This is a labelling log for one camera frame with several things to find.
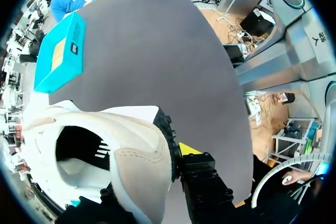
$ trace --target white chair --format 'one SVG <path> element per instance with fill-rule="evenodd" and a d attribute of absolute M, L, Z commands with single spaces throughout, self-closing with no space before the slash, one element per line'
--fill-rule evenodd
<path fill-rule="evenodd" d="M 24 92 L 15 91 L 10 87 L 6 87 L 2 95 L 2 100 L 7 110 L 10 110 L 12 106 L 20 108 L 24 105 Z"/>

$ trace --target cyan box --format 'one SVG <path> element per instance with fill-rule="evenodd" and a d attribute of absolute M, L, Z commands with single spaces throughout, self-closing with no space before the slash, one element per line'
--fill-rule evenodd
<path fill-rule="evenodd" d="M 85 20 L 71 13 L 44 37 L 36 63 L 34 91 L 52 94 L 83 72 L 85 27 Z M 63 39 L 63 59 L 51 70 L 55 47 Z"/>

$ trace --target black box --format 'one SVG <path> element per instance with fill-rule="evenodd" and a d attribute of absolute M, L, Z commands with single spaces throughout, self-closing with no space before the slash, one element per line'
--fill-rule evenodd
<path fill-rule="evenodd" d="M 274 25 L 270 21 L 263 18 L 258 9 L 254 9 L 247 17 L 240 23 L 243 30 L 247 31 L 253 36 L 260 37 L 264 33 L 270 32 Z"/>

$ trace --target computer mouse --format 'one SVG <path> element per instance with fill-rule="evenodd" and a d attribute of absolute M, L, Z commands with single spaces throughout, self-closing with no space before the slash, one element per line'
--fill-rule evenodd
<path fill-rule="evenodd" d="M 287 175 L 283 180 L 282 180 L 282 184 L 285 185 L 286 182 L 292 180 L 292 176 Z"/>

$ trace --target desk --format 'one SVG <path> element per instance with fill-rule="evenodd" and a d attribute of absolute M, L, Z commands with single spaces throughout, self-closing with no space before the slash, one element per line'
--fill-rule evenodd
<path fill-rule="evenodd" d="M 50 95 L 84 111 L 159 105 L 176 141 L 210 152 L 234 203 L 248 197 L 252 145 L 243 91 L 221 42 L 190 0 L 98 0 L 86 21 L 84 72 Z M 190 223 L 176 181 L 164 223 Z"/>

